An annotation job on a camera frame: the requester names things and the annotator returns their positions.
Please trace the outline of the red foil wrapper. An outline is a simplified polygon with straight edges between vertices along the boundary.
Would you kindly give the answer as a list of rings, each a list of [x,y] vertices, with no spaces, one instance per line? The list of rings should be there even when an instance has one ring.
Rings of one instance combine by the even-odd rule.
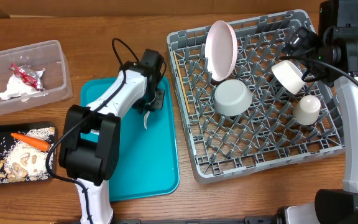
[[[38,91],[44,91],[44,85],[42,83],[42,76],[45,73],[45,69],[35,71],[31,65],[17,66],[15,63],[11,63],[10,70],[13,75],[20,78],[26,85],[30,85]]]

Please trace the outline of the white ceramic bowl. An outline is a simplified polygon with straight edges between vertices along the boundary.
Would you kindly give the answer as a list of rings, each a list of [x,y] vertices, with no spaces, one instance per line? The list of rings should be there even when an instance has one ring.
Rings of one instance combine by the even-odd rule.
[[[301,79],[303,76],[302,72],[289,60],[284,60],[273,65],[272,72],[281,85],[294,95],[297,94],[305,84]]]

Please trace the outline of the white paper cup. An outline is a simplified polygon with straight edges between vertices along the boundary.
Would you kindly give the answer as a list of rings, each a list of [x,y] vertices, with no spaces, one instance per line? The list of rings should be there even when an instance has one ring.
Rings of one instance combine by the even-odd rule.
[[[293,109],[293,117],[301,125],[316,122],[321,108],[320,100],[313,95],[304,96]]]

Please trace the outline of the grey bowl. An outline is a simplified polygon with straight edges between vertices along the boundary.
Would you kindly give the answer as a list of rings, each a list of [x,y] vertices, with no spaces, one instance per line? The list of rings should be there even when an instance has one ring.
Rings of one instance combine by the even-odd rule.
[[[252,92],[240,80],[226,80],[214,92],[214,109],[224,116],[236,116],[252,103]]]

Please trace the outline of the white napkin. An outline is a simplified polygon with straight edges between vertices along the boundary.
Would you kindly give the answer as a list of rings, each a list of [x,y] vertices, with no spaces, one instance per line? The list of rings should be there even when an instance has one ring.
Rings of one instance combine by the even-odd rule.
[[[9,100],[11,98],[32,95],[44,91],[43,84],[41,82],[44,71],[45,69],[39,71],[29,69],[25,71],[28,77],[31,77],[36,81],[35,87],[33,87],[30,83],[26,83],[17,75],[12,75],[6,85],[6,91],[0,93],[0,99]]]

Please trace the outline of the white plastic fork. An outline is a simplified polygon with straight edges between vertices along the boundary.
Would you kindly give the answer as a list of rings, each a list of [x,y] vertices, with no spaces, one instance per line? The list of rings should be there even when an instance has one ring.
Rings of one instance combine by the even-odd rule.
[[[150,115],[150,111],[147,111],[146,114],[144,115],[144,128],[147,129],[147,120],[149,118]]]

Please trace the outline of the wooden chopstick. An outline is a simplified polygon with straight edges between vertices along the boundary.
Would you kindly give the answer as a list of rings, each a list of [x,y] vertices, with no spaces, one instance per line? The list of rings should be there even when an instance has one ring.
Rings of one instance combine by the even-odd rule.
[[[185,91],[185,87],[184,87],[184,84],[183,84],[182,75],[181,75],[181,72],[180,72],[180,66],[178,64],[178,59],[177,59],[177,55],[176,55],[175,52],[173,52],[173,56],[174,56],[175,64],[176,64],[176,67],[177,67],[178,77],[180,79],[180,84],[181,84],[181,89],[182,89],[182,92],[183,92],[183,97],[184,97],[184,100],[185,100],[186,110],[187,110],[187,113],[189,114],[190,113],[189,104],[188,104],[188,100],[187,100],[187,97],[186,97],[186,91]]]

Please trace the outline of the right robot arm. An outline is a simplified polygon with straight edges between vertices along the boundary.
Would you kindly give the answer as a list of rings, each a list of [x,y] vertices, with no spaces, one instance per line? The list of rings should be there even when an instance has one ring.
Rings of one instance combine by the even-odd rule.
[[[341,190],[317,191],[304,205],[278,209],[273,223],[358,223],[358,1],[324,1],[317,33],[299,28],[272,67],[290,93],[305,83],[334,87],[341,109],[346,168]]]

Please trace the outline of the orange carrot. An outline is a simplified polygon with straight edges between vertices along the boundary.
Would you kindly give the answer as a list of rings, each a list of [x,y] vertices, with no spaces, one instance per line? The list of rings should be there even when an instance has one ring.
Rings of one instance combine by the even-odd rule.
[[[20,140],[20,141],[38,149],[38,150],[40,150],[40,151],[46,152],[49,150],[49,147],[50,147],[50,144],[47,141],[44,141],[41,139],[33,138],[33,137],[26,136],[26,135],[19,134],[19,133],[11,133],[11,136],[14,139]]]

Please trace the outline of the white round plate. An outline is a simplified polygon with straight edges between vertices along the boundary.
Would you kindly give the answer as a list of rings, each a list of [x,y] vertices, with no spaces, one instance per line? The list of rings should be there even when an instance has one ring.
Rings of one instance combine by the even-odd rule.
[[[232,26],[216,21],[210,27],[204,56],[213,80],[221,82],[232,73],[237,60],[237,37]]]

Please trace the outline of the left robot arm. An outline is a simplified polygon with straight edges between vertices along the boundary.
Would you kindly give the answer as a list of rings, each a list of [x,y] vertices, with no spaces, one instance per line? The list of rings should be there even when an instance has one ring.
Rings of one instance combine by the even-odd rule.
[[[119,159],[121,120],[131,108],[162,109],[165,92],[158,84],[164,65],[158,51],[147,49],[139,61],[120,66],[116,81],[97,100],[67,111],[58,163],[78,190],[80,223],[112,223],[106,196]]]

